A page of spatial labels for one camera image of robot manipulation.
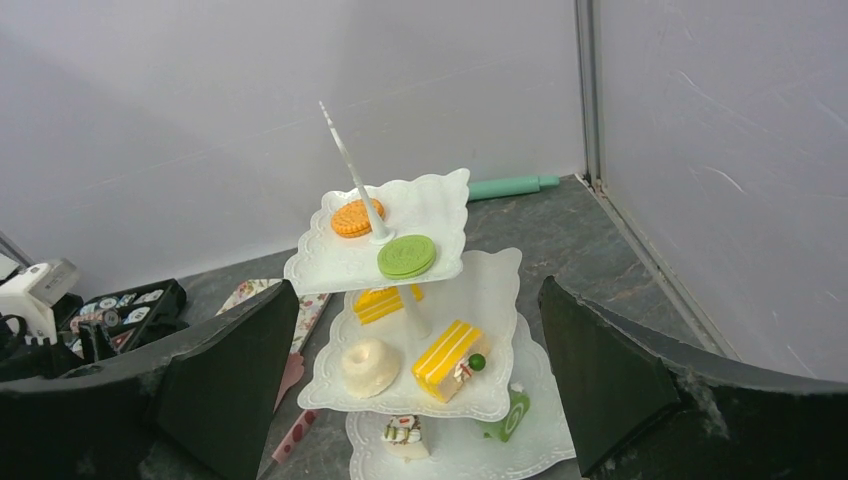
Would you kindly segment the yellow wedge cake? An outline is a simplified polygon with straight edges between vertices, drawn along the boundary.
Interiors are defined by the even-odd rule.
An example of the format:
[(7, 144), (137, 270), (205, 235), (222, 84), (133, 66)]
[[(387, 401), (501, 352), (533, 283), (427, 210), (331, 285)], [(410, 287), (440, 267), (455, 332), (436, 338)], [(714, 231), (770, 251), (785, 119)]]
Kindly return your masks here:
[(356, 298), (352, 307), (362, 325), (373, 323), (403, 308), (404, 303), (397, 287), (366, 289)]

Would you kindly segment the green macaron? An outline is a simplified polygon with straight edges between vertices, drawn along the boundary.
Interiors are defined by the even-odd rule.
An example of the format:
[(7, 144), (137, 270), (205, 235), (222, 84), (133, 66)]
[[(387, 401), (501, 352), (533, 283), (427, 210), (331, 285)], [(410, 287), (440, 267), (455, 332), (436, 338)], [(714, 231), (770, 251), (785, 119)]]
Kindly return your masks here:
[(407, 279), (429, 270), (436, 257), (436, 246), (430, 237), (405, 235), (394, 238), (380, 249), (377, 266), (386, 278)]

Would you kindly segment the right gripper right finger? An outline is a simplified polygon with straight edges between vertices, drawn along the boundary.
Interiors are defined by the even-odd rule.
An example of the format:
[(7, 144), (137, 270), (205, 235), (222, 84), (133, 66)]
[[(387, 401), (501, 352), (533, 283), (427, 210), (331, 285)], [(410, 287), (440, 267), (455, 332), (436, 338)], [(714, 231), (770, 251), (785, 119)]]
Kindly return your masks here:
[(847, 386), (764, 369), (544, 280), (538, 295), (586, 479), (843, 479)]

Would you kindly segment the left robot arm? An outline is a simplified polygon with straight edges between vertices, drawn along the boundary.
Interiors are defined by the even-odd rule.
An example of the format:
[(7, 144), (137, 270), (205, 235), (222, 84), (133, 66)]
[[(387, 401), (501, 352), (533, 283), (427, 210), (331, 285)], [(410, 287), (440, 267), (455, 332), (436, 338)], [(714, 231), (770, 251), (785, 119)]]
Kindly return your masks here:
[(58, 378), (87, 362), (64, 343), (28, 345), (26, 321), (19, 315), (1, 316), (1, 381), (33, 377)]

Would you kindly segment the yellow cube cake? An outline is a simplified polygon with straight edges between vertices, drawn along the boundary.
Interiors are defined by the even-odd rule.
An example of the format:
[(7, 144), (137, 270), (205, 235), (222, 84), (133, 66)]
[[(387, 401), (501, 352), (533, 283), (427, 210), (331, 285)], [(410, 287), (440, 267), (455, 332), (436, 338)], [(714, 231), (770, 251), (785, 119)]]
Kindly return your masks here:
[(487, 366), (491, 347), (487, 334), (455, 320), (411, 367), (417, 385), (441, 403), (448, 403), (475, 374)]

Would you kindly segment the orange macaron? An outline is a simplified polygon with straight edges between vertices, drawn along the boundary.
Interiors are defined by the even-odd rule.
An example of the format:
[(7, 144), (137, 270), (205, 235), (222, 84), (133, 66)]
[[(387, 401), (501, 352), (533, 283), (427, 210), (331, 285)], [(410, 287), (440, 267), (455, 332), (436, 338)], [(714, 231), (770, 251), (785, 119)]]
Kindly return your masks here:
[(356, 238), (371, 231), (367, 209), (362, 199), (348, 202), (336, 210), (330, 225), (332, 230), (343, 238)]

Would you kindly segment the white three-tier cake stand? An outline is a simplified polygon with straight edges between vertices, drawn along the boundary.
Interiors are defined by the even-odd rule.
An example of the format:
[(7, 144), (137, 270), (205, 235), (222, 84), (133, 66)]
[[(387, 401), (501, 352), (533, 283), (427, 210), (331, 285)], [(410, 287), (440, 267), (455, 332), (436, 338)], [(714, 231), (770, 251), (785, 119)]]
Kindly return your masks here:
[[(343, 297), (298, 402), (305, 409), (346, 414), (354, 479), (526, 479), (575, 457), (550, 361), (516, 307), (520, 250), (487, 253), (465, 247), (468, 184), (469, 171), (460, 168), (327, 192), (285, 264), (284, 276), (298, 294)], [(332, 230), (331, 217), (357, 199), (365, 203), (371, 231), (343, 238)], [(384, 277), (377, 266), (380, 249), (414, 234), (434, 241), (434, 264), (416, 277)], [(362, 325), (354, 301), (366, 289), (383, 287), (397, 287), (404, 308)], [(491, 350), (486, 368), (441, 403), (418, 387), (411, 367), (455, 320), (482, 329)], [(348, 347), (367, 337), (395, 347), (402, 366), (387, 389), (359, 399), (345, 389), (341, 360)], [(531, 409), (508, 442), (484, 438), (478, 421), (506, 416), (510, 388), (523, 389)], [(420, 417), (427, 436), (430, 456), (422, 460), (395, 457), (381, 441), (391, 416), (409, 414)]]

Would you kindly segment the white decorated cake slice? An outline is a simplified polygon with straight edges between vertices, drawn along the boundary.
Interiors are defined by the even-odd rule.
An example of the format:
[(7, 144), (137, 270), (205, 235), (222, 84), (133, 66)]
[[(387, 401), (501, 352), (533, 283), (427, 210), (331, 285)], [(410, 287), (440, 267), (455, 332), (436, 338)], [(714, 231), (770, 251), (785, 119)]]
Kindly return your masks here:
[(430, 456), (427, 436), (418, 415), (391, 416), (382, 430), (381, 441), (391, 455), (405, 461)]

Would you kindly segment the floral serving tray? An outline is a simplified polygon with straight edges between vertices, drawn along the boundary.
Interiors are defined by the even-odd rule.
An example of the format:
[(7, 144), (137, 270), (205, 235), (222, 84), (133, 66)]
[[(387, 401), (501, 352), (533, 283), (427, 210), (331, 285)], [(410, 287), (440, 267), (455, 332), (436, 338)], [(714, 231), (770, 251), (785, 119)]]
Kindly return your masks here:
[[(281, 282), (282, 280), (279, 278), (250, 279), (242, 282), (217, 311), (217, 315), (227, 312)], [(299, 314), (290, 348), (292, 354), (301, 352), (331, 297), (331, 294), (324, 293), (305, 295), (299, 298)]]

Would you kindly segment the mint green rolling pin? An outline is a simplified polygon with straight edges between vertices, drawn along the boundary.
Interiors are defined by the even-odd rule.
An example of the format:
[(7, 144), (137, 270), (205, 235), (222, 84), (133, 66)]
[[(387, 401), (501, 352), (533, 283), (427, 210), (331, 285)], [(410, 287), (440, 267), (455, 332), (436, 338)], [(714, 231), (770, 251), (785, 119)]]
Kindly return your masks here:
[(524, 176), (497, 180), (472, 182), (469, 187), (469, 202), (534, 194), (560, 184), (557, 176)]

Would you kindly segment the black poker chip case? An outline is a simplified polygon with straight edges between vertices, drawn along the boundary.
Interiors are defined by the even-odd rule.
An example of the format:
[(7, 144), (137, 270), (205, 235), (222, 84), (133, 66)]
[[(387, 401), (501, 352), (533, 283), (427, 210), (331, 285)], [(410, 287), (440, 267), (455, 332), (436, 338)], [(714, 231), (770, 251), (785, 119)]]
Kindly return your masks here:
[(184, 288), (177, 280), (166, 279), (93, 297), (59, 321), (57, 330), (62, 341), (80, 354), (78, 325), (83, 321), (101, 323), (114, 349), (125, 353), (187, 328), (180, 319), (186, 304)]

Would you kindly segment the cream dome cake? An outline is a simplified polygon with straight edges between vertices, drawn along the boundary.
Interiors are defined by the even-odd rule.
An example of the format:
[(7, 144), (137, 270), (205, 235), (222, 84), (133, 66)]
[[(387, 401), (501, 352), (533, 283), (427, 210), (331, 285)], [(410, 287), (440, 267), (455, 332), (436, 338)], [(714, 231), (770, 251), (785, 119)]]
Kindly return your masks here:
[(366, 399), (379, 395), (394, 382), (402, 355), (383, 340), (367, 337), (344, 351), (341, 366), (347, 393)]

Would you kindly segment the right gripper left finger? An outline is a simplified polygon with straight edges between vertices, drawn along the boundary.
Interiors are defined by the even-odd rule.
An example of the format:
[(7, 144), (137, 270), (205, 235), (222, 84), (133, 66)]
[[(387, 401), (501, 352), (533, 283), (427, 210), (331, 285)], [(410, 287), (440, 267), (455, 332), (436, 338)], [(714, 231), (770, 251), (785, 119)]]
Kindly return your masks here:
[(1, 386), (5, 479), (253, 479), (299, 313), (283, 281), (170, 336)]

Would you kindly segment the green cake piece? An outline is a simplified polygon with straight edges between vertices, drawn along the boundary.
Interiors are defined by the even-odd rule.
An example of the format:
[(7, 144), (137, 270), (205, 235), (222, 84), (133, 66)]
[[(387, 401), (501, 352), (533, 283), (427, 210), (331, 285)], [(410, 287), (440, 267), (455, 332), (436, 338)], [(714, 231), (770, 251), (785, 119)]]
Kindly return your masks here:
[(523, 389), (510, 388), (509, 398), (510, 409), (505, 417), (493, 422), (478, 421), (484, 438), (508, 442), (531, 409), (530, 397)]

